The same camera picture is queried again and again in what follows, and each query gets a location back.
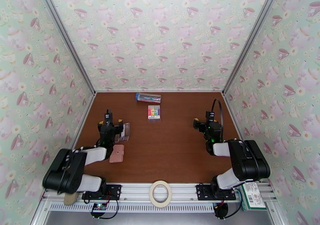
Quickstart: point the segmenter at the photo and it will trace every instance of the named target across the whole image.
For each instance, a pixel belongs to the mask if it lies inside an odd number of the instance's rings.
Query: pink pad
[[[124,145],[114,145],[113,152],[109,158],[110,163],[121,163],[123,161]]]

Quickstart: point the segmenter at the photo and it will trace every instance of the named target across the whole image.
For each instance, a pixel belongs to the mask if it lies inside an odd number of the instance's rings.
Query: wooden table surface
[[[107,182],[206,183],[231,167],[229,157],[214,157],[206,152],[203,134],[193,129],[194,118],[205,121],[212,101],[222,101],[224,139],[237,138],[237,132],[220,93],[162,92],[161,121],[148,122],[148,102],[135,100],[135,93],[98,93],[90,110],[77,147],[93,146],[99,138],[97,123],[106,109],[130,123],[130,138],[124,144],[122,163],[109,160],[85,167],[85,173],[105,177]],[[220,122],[218,104],[216,118]]]

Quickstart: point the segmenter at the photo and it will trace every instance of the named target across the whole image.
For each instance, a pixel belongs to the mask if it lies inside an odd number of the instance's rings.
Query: tape roll
[[[158,202],[155,200],[154,196],[153,196],[153,191],[155,188],[157,187],[164,187],[167,192],[168,192],[168,197],[165,201],[163,202]],[[171,187],[169,186],[169,184],[163,180],[158,180],[156,182],[154,182],[151,187],[150,187],[150,191],[149,191],[149,199],[151,201],[151,203],[155,206],[155,207],[158,207],[158,208],[164,208],[166,207],[167,205],[169,205],[170,201],[171,201],[171,198],[172,198],[172,191],[171,191]]]

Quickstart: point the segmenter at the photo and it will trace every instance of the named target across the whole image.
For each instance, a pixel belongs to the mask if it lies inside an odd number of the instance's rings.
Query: black mounting plate
[[[119,200],[121,194],[121,185],[106,185],[106,195],[102,195],[99,192],[87,191],[82,194],[82,199],[87,200]]]
[[[234,201],[236,195],[233,189],[219,189],[214,195],[211,185],[196,185],[198,201]]]

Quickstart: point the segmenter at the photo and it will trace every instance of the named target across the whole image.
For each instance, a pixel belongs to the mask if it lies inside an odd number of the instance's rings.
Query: wallpaper
[[[265,0],[53,0],[98,91],[222,90]]]
[[[91,93],[41,0],[0,4],[0,224],[29,224]]]
[[[290,224],[320,224],[320,0],[277,0],[228,100]]]

